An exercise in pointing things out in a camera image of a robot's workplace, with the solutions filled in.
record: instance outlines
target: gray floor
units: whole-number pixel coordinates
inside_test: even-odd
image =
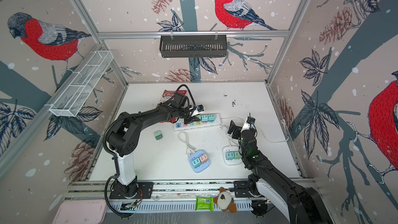
[[[289,221],[277,208],[272,208],[264,218],[256,218],[250,211],[241,211],[236,214],[230,212],[171,212],[156,214],[135,214],[129,220],[120,220],[114,213],[107,213],[103,224],[261,224],[278,223],[289,224]]]

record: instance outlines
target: snack package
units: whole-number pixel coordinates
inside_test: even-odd
[[[213,211],[214,208],[214,202],[213,198],[206,198],[206,197],[196,197],[196,206],[195,210],[198,209],[209,209],[210,211]]]
[[[173,95],[174,95],[175,92],[176,92],[176,91],[168,91],[168,90],[165,90],[165,91],[163,92],[162,97],[160,98],[159,103],[165,103],[168,99],[170,99],[171,97],[173,97]],[[182,95],[185,95],[185,94],[187,93],[186,90],[178,90],[178,92],[181,93]]]

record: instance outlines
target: plush toy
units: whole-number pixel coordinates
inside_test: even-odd
[[[229,210],[232,214],[235,214],[238,211],[231,193],[227,192],[223,187],[220,188],[220,194],[214,197],[213,201],[223,212]]]

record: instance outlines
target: white table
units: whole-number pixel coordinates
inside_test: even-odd
[[[156,107],[164,90],[176,90],[180,84],[130,84],[117,116],[122,112],[137,113]],[[188,83],[196,105],[203,105],[207,114],[219,113],[221,118],[239,117],[256,119],[271,142],[285,139],[264,82]],[[232,119],[241,125],[238,119]],[[231,119],[223,120],[229,126]],[[161,130],[163,138],[156,140],[153,132]],[[157,123],[141,132],[134,151],[134,170],[138,180],[192,180],[192,179],[245,179],[251,172],[243,163],[228,166],[224,163],[222,149],[228,141],[220,127],[187,130],[189,143],[204,150],[210,166],[195,173],[186,156],[186,146],[177,138],[171,123]],[[273,165],[289,178],[300,177],[286,142],[271,143],[261,132],[257,135],[259,150]],[[98,157],[90,181],[105,181],[115,174],[112,156],[103,149]]]

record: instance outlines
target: black basket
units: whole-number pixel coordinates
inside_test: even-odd
[[[225,57],[226,35],[162,36],[162,57]]]

